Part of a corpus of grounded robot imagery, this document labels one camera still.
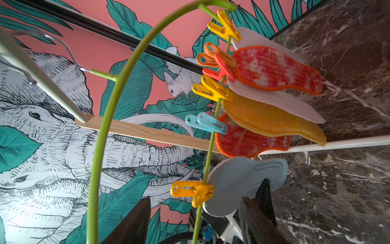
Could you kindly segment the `green clothes hanger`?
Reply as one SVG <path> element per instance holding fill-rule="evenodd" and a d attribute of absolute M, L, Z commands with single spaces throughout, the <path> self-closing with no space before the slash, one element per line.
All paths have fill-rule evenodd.
<path fill-rule="evenodd" d="M 94 75 L 113 80 L 115 82 L 115 87 L 106 107 L 105 114 L 101 118 L 102 122 L 98 126 L 99 135 L 94 152 L 91 176 L 89 180 L 90 184 L 86 223 L 86 242 L 88 244 L 97 244 L 99 242 L 99 189 L 104 149 L 116 106 L 137 60 L 141 57 L 141 54 L 146 50 L 149 44 L 164 28 L 187 13 L 201 9 L 213 17 L 217 22 L 219 22 L 220 18 L 209 9 L 210 6 L 217 6 L 230 11 L 236 11 L 238 8 L 238 5 L 235 5 L 229 1 L 194 1 L 189 3 L 167 15 L 145 35 L 145 37 L 140 41 L 140 43 L 133 51 L 132 55 L 129 57 L 120 74 L 111 75 L 104 72 L 93 71 Z M 36 63 L 25 54 L 25 52 L 13 40 L 10 34 L 4 31 L 1 31 L 1 54 L 12 65 L 32 75 L 33 79 L 36 80 L 39 87 L 47 94 L 49 94 L 69 113 L 71 113 L 77 120 L 79 120 L 81 124 L 86 125 L 94 118 L 90 114 L 83 113 L 79 107 L 69 97 L 67 97 L 65 93 L 36 65 Z"/>

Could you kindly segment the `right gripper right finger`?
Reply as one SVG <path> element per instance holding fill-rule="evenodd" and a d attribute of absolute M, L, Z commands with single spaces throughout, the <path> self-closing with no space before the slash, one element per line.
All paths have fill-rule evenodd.
<path fill-rule="evenodd" d="M 268 179 L 263 180 L 254 198 L 241 198 L 238 210 L 245 244 L 289 243 L 277 229 Z"/>

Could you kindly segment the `grey bubbled foam insole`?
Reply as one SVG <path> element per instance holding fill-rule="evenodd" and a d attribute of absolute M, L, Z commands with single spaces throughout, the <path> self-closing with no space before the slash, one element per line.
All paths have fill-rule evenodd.
<path fill-rule="evenodd" d="M 263 180 L 270 181 L 270 190 L 284 185 L 288 173 L 285 159 L 255 161 L 232 157 L 220 162 L 208 175 L 208 184 L 215 187 L 213 197 L 203 203 L 203 210 L 214 217 L 233 213 L 241 197 L 254 198 Z"/>

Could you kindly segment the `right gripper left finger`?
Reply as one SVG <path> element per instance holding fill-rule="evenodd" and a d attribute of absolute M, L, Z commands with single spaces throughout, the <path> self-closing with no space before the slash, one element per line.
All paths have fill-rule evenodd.
<path fill-rule="evenodd" d="M 103 244 L 145 244 L 150 220 L 150 197 L 141 199 Z"/>

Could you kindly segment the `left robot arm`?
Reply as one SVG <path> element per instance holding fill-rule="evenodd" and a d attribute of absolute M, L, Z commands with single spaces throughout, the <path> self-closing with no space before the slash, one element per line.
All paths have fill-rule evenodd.
<path fill-rule="evenodd" d="M 202 213 L 197 244 L 242 244 L 243 236 L 238 212 L 225 217 L 213 217 Z"/>

